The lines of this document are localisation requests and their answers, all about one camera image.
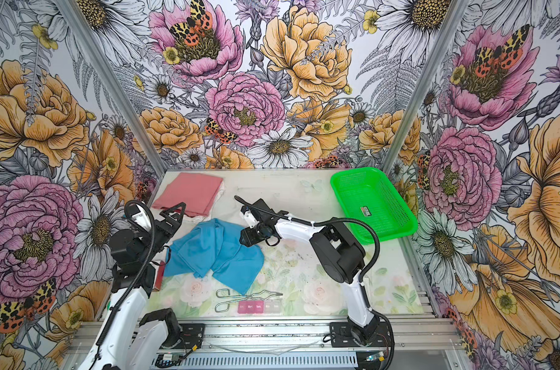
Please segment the blue t-shirt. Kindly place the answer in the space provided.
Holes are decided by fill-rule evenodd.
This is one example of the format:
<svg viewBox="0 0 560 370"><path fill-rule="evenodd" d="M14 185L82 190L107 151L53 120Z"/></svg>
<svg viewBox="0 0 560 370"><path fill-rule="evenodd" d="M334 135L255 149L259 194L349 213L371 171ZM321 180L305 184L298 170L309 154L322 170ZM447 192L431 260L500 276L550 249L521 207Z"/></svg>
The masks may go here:
<svg viewBox="0 0 560 370"><path fill-rule="evenodd" d="M218 219L199 223L170 246L164 276L192 273L204 278L212 273L226 287L247 294L264 265L264 254L257 246L242 245L241 231L241 226Z"/></svg>

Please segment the green plastic basket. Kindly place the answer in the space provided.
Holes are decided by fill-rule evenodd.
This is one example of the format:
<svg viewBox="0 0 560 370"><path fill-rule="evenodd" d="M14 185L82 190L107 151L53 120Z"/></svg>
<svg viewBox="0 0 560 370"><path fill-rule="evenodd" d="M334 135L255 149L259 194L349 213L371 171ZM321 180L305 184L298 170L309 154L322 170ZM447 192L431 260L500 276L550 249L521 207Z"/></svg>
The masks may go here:
<svg viewBox="0 0 560 370"><path fill-rule="evenodd" d="M330 184L345 216L369 225L381 242L408 237L417 231L416 216L379 169L340 171L332 175ZM365 217L361 207L369 208L372 216Z"/></svg>

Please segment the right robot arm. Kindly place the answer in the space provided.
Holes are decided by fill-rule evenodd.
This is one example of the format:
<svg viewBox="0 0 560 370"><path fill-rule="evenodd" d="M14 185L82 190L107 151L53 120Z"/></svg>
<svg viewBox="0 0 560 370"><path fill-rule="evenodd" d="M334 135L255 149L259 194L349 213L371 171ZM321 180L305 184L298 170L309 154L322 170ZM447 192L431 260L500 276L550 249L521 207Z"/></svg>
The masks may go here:
<svg viewBox="0 0 560 370"><path fill-rule="evenodd" d="M321 267L335 282L341 285L348 310L351 336L359 345L369 345L384 316L369 303L364 286L364 277L374 266L380 255L380 240L367 224L353 218L333 217L315 222L297 218L287 211L276 212L262 199L248 203L235 196L247 227L241 231L239 241L250 248L261 242L272 246L270 240L307 242L312 246ZM366 250L348 229L356 224L371 234L375 249L372 259L365 263Z"/></svg>

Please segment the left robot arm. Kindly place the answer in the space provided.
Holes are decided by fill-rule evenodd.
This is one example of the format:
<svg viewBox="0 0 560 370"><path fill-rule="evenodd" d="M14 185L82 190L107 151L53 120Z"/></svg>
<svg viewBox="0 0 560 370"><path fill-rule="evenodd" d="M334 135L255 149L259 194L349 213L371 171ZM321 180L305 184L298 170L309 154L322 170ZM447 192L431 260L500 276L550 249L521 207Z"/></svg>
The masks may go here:
<svg viewBox="0 0 560 370"><path fill-rule="evenodd" d="M185 208L185 203L178 203L155 220L144 203L125 204L124 219L130 228L110 238L115 260L110 309L80 368L149 369L162 346L172 347L181 340L172 309L149 313L144 309L157 277L153 259L181 227Z"/></svg>

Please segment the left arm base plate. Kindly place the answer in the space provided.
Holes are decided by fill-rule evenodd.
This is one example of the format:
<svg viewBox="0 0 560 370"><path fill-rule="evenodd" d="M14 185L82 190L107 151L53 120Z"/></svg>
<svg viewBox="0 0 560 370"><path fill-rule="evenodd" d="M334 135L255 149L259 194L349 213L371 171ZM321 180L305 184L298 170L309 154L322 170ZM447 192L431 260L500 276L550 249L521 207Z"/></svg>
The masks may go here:
<svg viewBox="0 0 560 370"><path fill-rule="evenodd" d="M201 348L206 325L200 323L182 323L170 332L161 345L163 350L189 351L193 347Z"/></svg>

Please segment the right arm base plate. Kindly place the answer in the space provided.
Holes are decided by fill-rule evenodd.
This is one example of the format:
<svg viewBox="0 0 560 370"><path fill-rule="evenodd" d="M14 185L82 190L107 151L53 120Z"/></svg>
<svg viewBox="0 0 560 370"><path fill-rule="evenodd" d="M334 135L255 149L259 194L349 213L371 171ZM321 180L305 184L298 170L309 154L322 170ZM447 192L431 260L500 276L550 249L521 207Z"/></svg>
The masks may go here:
<svg viewBox="0 0 560 370"><path fill-rule="evenodd" d="M387 348L394 344L386 322L359 327L352 322L331 322L329 340L333 348Z"/></svg>

